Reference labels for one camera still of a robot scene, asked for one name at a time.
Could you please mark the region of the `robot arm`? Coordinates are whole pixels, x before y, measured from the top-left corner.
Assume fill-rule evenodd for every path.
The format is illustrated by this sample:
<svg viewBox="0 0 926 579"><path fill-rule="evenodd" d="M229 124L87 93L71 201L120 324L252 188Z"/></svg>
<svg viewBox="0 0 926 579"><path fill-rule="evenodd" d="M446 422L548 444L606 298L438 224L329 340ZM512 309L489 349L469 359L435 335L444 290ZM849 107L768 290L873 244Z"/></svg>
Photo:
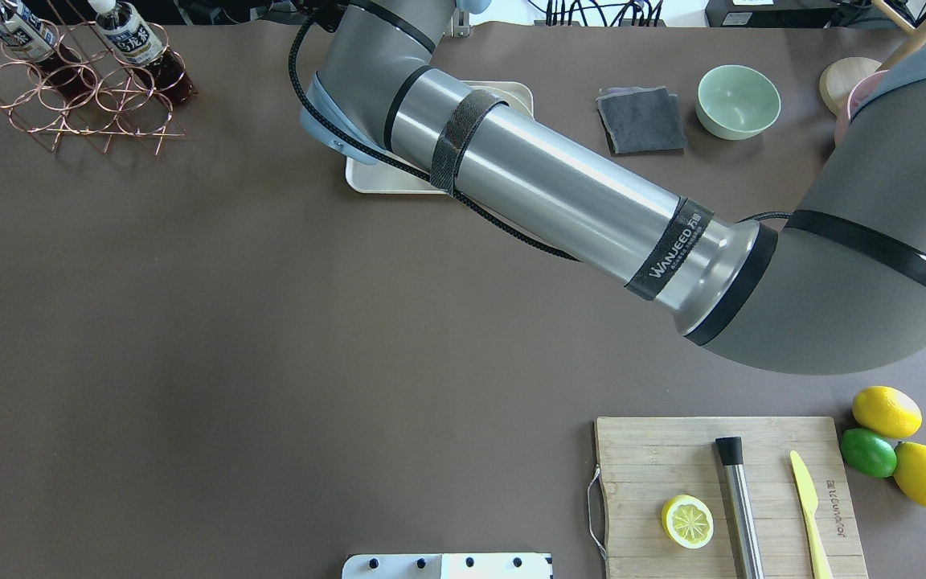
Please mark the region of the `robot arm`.
<svg viewBox="0 0 926 579"><path fill-rule="evenodd" d="M729 224L430 65L453 11L485 1L297 1L334 33L302 127L393 162L514 237L583 261L721 358L863 372L926 348L926 47L851 118L784 227Z"/></svg>

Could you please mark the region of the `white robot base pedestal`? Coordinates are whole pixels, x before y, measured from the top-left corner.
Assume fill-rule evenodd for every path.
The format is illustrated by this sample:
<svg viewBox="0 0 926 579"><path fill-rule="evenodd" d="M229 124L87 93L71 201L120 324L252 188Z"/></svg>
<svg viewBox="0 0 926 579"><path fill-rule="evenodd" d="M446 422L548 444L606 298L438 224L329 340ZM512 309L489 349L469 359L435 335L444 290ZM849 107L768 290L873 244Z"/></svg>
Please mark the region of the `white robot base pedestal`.
<svg viewBox="0 0 926 579"><path fill-rule="evenodd" d="M457 552L357 554L342 578L554 578L551 554Z"/></svg>

